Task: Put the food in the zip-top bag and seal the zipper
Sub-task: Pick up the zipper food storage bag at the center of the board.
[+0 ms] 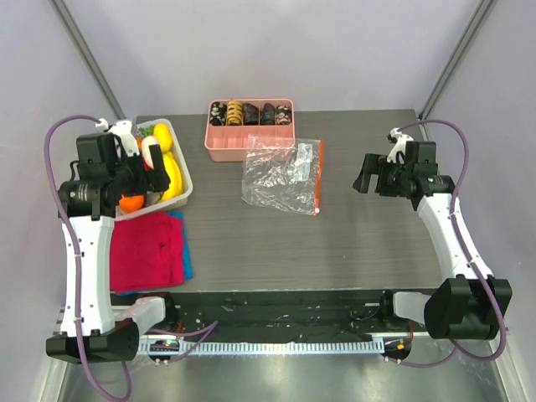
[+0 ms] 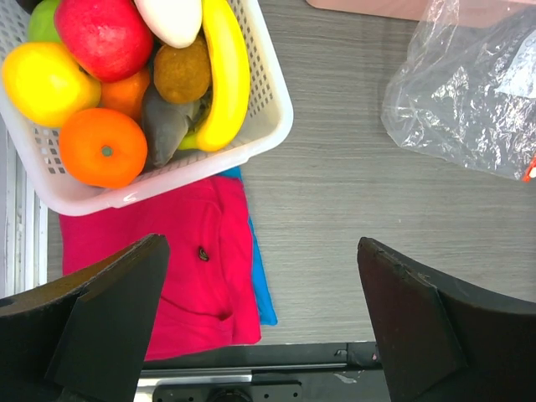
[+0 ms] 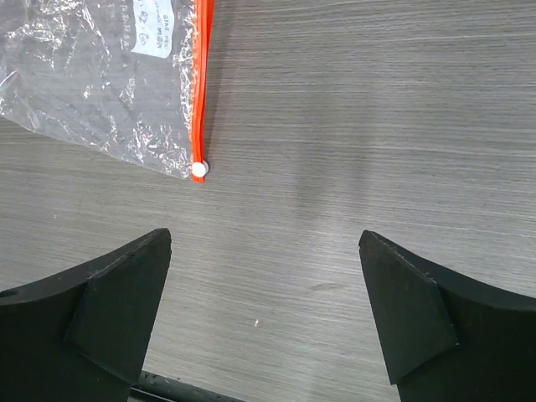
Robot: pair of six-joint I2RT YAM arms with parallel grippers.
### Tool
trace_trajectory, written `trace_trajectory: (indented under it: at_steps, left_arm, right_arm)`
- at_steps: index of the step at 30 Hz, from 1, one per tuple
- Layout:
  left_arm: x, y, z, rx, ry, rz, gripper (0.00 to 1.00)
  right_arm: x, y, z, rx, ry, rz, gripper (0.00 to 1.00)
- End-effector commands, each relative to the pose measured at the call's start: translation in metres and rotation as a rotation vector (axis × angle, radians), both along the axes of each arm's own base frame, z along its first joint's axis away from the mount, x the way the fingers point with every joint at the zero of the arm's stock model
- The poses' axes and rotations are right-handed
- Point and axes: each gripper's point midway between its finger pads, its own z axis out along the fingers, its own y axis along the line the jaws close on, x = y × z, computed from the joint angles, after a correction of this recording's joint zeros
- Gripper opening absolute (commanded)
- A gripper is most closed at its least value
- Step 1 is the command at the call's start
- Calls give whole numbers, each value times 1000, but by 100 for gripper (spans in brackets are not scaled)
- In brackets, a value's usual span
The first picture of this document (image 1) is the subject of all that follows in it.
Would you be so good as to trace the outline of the white radish toy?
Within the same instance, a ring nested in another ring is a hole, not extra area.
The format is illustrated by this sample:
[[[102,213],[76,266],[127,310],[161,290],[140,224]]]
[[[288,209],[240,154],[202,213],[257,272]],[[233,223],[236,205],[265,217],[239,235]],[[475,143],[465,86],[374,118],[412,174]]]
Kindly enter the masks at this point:
[[[142,139],[140,150],[142,154],[143,161],[150,169],[154,169],[153,158],[151,150],[155,148],[158,151],[161,150],[160,143],[155,136],[147,136]]]

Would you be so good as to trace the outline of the orange fruit toy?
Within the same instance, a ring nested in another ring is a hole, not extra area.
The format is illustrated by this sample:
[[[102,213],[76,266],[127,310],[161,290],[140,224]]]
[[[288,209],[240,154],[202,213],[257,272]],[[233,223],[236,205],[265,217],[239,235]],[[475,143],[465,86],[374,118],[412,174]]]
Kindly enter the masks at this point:
[[[119,208],[124,214],[130,214],[140,210],[144,204],[144,195],[122,196],[119,201]]]

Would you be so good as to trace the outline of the clear zip top bag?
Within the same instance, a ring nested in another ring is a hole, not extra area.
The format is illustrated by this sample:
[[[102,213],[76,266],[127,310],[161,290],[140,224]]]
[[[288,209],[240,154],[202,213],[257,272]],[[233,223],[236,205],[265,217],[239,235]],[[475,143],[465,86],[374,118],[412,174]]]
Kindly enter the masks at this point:
[[[243,162],[241,198],[249,205],[306,215],[320,212],[324,141],[291,147],[254,145]]]

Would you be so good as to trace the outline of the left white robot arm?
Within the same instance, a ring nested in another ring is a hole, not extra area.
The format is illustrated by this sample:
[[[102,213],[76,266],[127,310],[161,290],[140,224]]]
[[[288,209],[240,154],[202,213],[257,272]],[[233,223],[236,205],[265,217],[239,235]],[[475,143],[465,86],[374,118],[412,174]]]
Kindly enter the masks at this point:
[[[132,134],[109,131],[80,136],[72,179],[58,186],[67,249],[67,292],[59,334],[48,338],[51,358],[67,363],[128,362],[141,335],[152,327],[172,332],[178,313],[162,294],[136,301],[123,313],[112,311],[110,250],[116,206],[124,195],[161,189],[169,179],[163,163],[154,172],[143,165]]]

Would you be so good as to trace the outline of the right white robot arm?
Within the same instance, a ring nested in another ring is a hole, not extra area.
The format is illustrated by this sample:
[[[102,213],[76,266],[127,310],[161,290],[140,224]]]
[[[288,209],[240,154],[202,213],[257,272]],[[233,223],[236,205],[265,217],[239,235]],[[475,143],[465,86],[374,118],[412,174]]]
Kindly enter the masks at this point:
[[[375,193],[412,203],[428,230],[442,278],[431,295],[389,291],[378,310],[381,326],[395,331],[411,320],[434,339],[495,338],[513,290],[482,261],[454,196],[454,181],[438,172],[436,144],[402,137],[388,155],[366,154],[353,188],[367,193],[372,176],[378,178]]]

